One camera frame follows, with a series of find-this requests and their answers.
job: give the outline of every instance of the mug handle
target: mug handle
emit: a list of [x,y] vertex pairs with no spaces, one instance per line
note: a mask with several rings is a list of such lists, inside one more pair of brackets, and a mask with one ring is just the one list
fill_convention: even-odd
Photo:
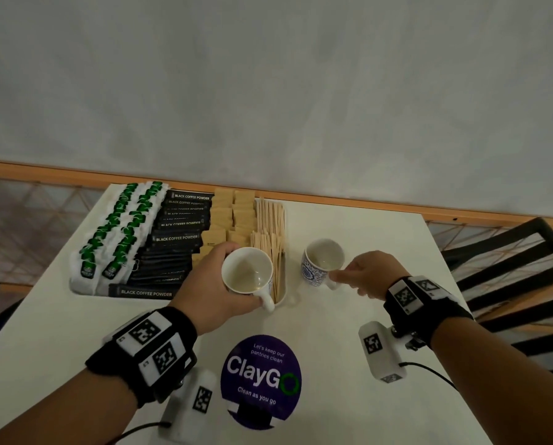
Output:
[[340,287],[340,283],[332,281],[329,274],[325,274],[324,283],[328,286],[328,289],[330,290],[336,290]]
[[268,312],[274,310],[274,301],[272,301],[272,297],[270,296],[270,284],[266,284],[262,289],[255,291],[253,295],[262,299],[262,305]]

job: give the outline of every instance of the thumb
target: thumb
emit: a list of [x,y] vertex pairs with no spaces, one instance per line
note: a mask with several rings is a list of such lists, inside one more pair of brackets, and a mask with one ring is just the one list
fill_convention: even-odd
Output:
[[262,306],[262,299],[255,295],[236,295],[229,294],[229,305],[231,307],[231,316],[240,316],[248,314],[258,307]]
[[361,270],[332,270],[328,276],[334,282],[360,287],[362,273]]

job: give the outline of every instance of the hand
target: hand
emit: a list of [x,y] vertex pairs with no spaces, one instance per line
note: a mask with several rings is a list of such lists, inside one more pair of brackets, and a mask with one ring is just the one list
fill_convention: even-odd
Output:
[[233,242],[215,246],[190,272],[169,303],[188,316],[198,336],[214,331],[231,317],[247,314],[262,305],[260,297],[232,294],[223,283],[223,261],[239,247]]
[[390,286],[410,274],[394,256],[376,251],[358,255],[344,270],[332,270],[329,276],[334,282],[357,289],[361,297],[385,301]]

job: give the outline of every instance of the white table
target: white table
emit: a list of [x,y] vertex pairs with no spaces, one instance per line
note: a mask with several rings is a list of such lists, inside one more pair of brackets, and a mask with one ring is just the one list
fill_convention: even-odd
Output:
[[[124,321],[164,301],[109,299],[73,294],[68,288],[68,255],[94,228],[111,198],[108,189],[27,299],[0,333],[0,427],[77,374],[101,338]],[[284,341],[299,360],[299,403],[285,422],[269,431],[251,431],[233,420],[220,397],[208,411],[213,434],[207,441],[228,444],[487,444],[488,438],[459,394],[424,369],[408,367],[408,378],[392,384],[369,373],[358,338],[370,320],[389,326],[379,301],[343,286],[336,292],[312,288],[300,276],[302,250],[313,239],[330,237],[344,248],[347,262],[380,249],[394,254],[408,271],[427,275],[459,295],[422,217],[383,210],[286,201],[289,255],[287,298],[272,315],[258,310],[228,321],[198,339],[199,365],[221,374],[227,354],[245,337],[268,334]],[[435,355],[404,350],[445,374]],[[164,406],[140,409],[129,427],[158,421]],[[122,441],[165,443],[154,429]]]

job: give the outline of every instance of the wooden trim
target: wooden trim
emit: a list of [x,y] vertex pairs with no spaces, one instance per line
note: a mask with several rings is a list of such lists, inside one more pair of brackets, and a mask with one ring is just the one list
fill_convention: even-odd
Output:
[[514,331],[521,331],[521,332],[531,332],[531,333],[542,333],[542,334],[553,334],[553,325],[551,324],[538,324],[538,323],[530,323],[525,324],[522,326],[518,326],[517,328],[513,329]]
[[[72,170],[69,168],[43,167],[39,165],[14,164],[0,162],[0,178],[16,181],[31,181],[44,184],[66,184],[70,186],[105,188],[109,184],[125,184],[130,181],[148,181],[157,177],[138,177],[124,174],[110,174],[95,171]],[[198,192],[213,192],[215,184],[198,184],[184,181],[163,180],[171,187],[180,190]],[[398,212],[414,212],[421,214],[427,221],[437,221],[452,224],[472,224],[491,227],[513,227],[532,220],[534,216],[517,214],[500,214],[478,210],[433,208],[429,206],[404,205],[399,203],[384,203],[379,201],[355,200],[347,198],[325,197],[270,190],[256,190],[258,196],[265,198],[302,201],[322,205],[349,206],[353,208],[395,210]],[[553,228],[553,218],[545,218]]]
[[27,295],[31,289],[33,289],[33,286],[25,284],[0,284],[0,292],[14,292],[16,294]]
[[476,317],[476,321],[480,323],[481,321],[492,320],[497,317],[512,314],[513,312],[521,311],[522,309],[527,309],[528,307],[536,306],[551,299],[553,299],[553,284],[552,286],[520,295],[517,298],[512,299],[510,302],[505,303],[504,305],[499,306],[496,309],[481,315],[480,317]]

